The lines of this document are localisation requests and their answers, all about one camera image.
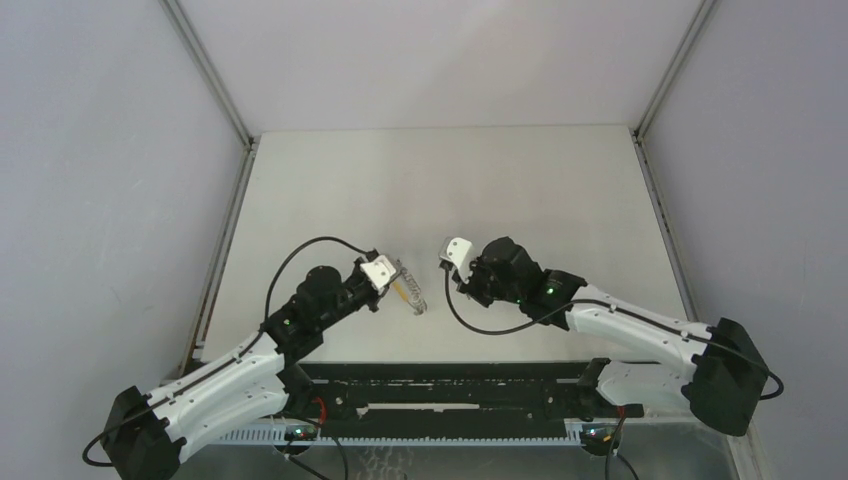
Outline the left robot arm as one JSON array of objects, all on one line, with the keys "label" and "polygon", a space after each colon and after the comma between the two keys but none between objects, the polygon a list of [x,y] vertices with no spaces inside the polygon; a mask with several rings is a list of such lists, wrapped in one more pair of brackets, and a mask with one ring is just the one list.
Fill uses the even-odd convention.
[{"label": "left robot arm", "polygon": [[313,394],[298,362],[323,334],[362,308],[376,311],[400,269],[368,252],[348,277],[311,269],[259,330],[192,373],[147,393],[132,386],[115,398],[96,438],[122,479],[170,479],[190,457],[225,434],[283,411],[305,414]]}]

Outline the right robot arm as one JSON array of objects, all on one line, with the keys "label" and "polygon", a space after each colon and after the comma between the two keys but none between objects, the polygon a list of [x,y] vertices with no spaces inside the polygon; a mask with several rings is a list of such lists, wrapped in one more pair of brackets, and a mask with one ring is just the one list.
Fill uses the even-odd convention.
[{"label": "right robot arm", "polygon": [[535,326],[594,336],[643,356],[641,363],[604,359],[579,388],[578,402],[592,416],[611,408],[642,405],[688,409],[722,434],[747,434],[758,404],[784,391],[764,391],[777,376],[744,326],[729,318],[715,325],[676,319],[613,297],[586,279],[544,269],[509,237],[476,251],[471,241],[450,237],[439,254],[448,295],[461,293],[483,307],[505,302]]}]

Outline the keyring bunch with coloured tags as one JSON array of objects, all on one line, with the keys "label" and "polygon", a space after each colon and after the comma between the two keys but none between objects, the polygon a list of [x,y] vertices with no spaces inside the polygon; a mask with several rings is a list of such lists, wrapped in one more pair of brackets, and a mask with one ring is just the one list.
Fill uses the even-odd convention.
[{"label": "keyring bunch with coloured tags", "polygon": [[396,261],[396,267],[397,276],[392,283],[392,287],[416,316],[425,314],[428,306],[420,285],[411,271],[400,260]]}]

